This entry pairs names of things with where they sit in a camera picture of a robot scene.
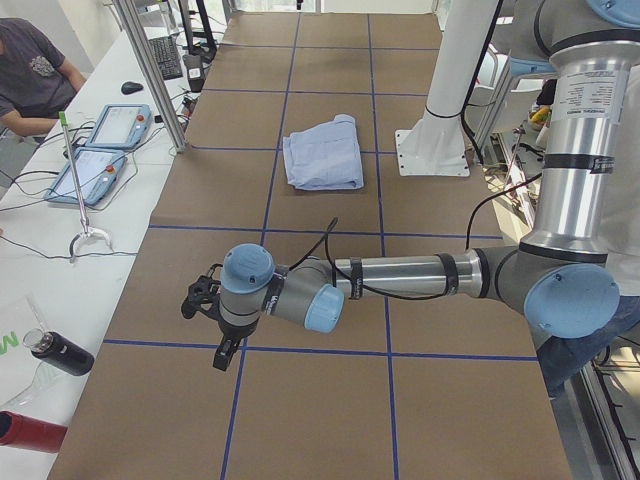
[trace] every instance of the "white table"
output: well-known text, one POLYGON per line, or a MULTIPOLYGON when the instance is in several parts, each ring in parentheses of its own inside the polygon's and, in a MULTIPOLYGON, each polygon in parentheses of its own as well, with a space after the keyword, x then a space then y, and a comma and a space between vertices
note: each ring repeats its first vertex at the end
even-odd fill
MULTIPOLYGON (((105 104, 146 103, 158 114, 148 88, 132 95, 120 93, 124 81, 145 84, 131 50, 122 33, 66 114, 70 127, 96 120, 105 104)), ((169 95, 188 88, 186 76, 166 82, 169 95)), ((182 97, 176 98, 179 105, 182 97)), ((159 125, 151 126, 152 133, 159 125)), ((51 135, 60 132, 59 125, 51 135)), ((62 137, 44 144, 26 165, 24 171, 59 171, 66 163, 62 156, 62 137)), ((111 234, 116 251, 137 252, 146 232, 149 216, 164 186, 175 150, 166 130, 162 130, 135 154, 139 173, 103 212, 89 211, 93 226, 111 234)), ((118 188, 134 171, 131 159, 120 173, 118 188)), ((49 187, 52 178, 38 175, 24 185, 28 191, 49 187)), ((0 201, 0 209, 31 203, 41 196, 27 197, 14 185, 0 201)), ((0 212, 0 228, 4 235, 48 255, 68 255, 71 239, 81 231, 77 206, 61 206, 48 202, 26 208, 0 212)), ((78 253, 108 252, 103 241, 83 243, 78 253)), ((0 304, 31 295, 47 324, 96 354, 111 321, 134 257, 84 257, 70 264, 65 260, 47 260, 25 249, 0 241, 0 304)), ((28 404, 12 411, 67 425, 88 376, 64 375, 51 388, 28 404)), ((0 476, 3 480, 42 480, 47 477, 56 458, 54 454, 17 448, 0 447, 0 476)))

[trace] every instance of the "metal pole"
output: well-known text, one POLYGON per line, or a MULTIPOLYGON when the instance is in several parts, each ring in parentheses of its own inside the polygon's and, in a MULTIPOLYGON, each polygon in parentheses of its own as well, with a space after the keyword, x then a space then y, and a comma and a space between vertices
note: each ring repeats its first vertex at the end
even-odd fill
POLYGON ((151 47, 149 46, 144 28, 138 18, 136 8, 132 0, 113 0, 113 5, 120 16, 124 30, 127 32, 133 52, 136 55, 142 74, 149 85, 156 106, 158 110, 160 110, 160 115, 162 115, 162 120, 164 121, 165 127, 167 127, 171 141, 176 151, 181 153, 187 146, 184 132, 178 122, 178 117, 171 103, 171 98, 165 87, 160 69, 153 58, 151 47))

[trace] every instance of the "folded towel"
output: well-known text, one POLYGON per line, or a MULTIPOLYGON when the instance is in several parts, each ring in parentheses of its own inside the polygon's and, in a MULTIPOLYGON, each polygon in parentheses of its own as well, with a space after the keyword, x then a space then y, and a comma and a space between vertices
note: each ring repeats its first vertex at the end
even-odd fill
POLYGON ((364 186, 356 121, 336 115, 304 132, 283 138, 289 185, 301 190, 354 190, 364 186))

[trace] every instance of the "red cylinder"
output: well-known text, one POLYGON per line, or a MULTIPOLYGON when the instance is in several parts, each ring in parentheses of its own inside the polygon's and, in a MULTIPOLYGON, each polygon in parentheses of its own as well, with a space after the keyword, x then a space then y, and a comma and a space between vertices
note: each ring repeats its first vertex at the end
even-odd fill
POLYGON ((13 412, 0 412, 0 445, 40 452, 60 451, 67 427, 25 417, 13 412))

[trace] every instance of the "black bottle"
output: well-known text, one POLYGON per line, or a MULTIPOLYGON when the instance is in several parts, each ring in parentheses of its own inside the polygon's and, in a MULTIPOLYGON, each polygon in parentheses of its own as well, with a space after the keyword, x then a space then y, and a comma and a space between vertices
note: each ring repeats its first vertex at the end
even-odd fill
POLYGON ((22 343, 34 357, 71 375, 84 375, 93 366, 93 355, 57 332, 34 328, 27 332, 22 343))

